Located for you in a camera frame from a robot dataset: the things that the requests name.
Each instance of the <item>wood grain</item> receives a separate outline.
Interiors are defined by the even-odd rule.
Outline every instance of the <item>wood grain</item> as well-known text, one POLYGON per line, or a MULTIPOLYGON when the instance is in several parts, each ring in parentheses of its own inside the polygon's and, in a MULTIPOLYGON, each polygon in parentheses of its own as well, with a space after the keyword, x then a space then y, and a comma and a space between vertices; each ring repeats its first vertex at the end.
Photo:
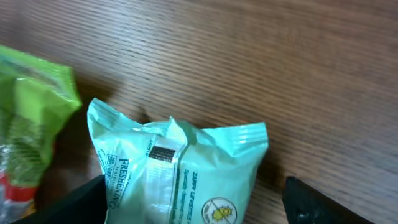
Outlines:
MULTIPOLYGON (((0 43, 76 70, 132 119, 265 121, 246 223, 287 223, 295 175, 375 223, 398 223, 398 1, 0 0, 0 43)), ((46 206, 99 174, 84 111, 58 141, 46 206)))

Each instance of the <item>black plastic object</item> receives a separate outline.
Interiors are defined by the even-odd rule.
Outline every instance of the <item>black plastic object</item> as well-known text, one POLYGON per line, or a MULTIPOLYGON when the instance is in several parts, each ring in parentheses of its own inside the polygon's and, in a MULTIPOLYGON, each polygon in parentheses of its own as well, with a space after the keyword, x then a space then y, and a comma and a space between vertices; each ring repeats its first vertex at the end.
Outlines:
POLYGON ((295 177, 286 179, 282 200, 289 224, 373 224, 295 177))
POLYGON ((13 224, 103 224, 106 218, 104 175, 74 190, 61 201, 13 224))

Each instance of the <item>mint green plastic package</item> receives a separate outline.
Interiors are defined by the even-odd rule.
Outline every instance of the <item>mint green plastic package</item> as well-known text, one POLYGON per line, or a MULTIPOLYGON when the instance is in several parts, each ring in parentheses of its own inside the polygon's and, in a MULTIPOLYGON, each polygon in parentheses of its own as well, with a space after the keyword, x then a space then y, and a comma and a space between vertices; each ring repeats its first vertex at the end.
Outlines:
POLYGON ((106 177, 109 224, 240 224, 268 148, 266 125, 139 124, 94 99, 88 129, 106 177))

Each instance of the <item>round logo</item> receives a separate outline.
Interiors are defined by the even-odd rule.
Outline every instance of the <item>round logo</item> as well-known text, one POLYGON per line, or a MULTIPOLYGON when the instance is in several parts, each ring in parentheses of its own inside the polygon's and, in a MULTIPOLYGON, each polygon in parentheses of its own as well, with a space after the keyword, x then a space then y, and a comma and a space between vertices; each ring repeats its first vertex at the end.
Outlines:
POLYGON ((225 198, 213 198, 208 200, 201 215, 206 224, 234 224, 237 213, 234 204, 225 198))

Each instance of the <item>snack package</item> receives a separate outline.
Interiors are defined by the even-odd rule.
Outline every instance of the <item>snack package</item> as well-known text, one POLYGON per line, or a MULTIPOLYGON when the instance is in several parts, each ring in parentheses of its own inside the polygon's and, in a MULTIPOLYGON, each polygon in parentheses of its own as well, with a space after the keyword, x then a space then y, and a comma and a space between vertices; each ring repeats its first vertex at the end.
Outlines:
POLYGON ((108 224, 242 223, 268 147, 264 123, 139 124, 97 99, 88 129, 106 176, 108 224))
POLYGON ((69 67, 0 45, 0 224, 23 216, 81 105, 69 67))

